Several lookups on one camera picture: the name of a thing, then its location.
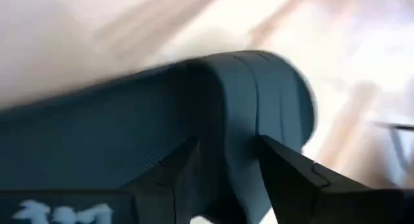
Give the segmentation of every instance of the blurry background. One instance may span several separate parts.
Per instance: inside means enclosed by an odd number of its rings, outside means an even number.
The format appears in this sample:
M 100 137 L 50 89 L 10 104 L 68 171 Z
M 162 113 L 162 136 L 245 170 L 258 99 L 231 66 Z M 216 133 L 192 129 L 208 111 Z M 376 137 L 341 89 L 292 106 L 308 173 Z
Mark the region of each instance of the blurry background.
M 398 152 L 373 124 L 414 124 L 414 0 L 0 0 L 0 108 L 243 49 L 307 79 L 306 156 L 371 187 L 414 186 L 414 133 L 397 132 Z

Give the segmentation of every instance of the dark teal fabric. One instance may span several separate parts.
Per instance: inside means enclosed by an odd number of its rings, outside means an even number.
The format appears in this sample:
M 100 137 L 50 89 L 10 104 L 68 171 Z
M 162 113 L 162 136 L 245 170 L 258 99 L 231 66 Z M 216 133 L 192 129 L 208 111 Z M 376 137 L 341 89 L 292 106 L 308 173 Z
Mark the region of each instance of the dark teal fabric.
M 251 140 L 265 134 L 299 151 L 313 130 L 310 97 L 289 64 L 250 51 L 195 58 L 4 111 L 0 189 L 118 188 L 196 136 L 193 213 L 239 210 L 236 197 L 247 222 L 258 223 L 270 201 Z

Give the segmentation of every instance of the printed logo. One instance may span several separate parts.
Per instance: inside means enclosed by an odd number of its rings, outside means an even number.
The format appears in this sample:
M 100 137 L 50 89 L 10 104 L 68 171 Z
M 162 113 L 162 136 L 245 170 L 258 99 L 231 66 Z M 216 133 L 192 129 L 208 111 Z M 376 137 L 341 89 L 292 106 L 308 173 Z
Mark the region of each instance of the printed logo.
M 26 200 L 20 204 L 22 210 L 16 212 L 13 219 L 29 219 L 31 224 L 49 224 L 50 207 L 46 204 Z M 95 205 L 86 210 L 75 212 L 72 207 L 62 206 L 54 208 L 52 221 L 60 224 L 111 224 L 113 210 L 107 204 Z

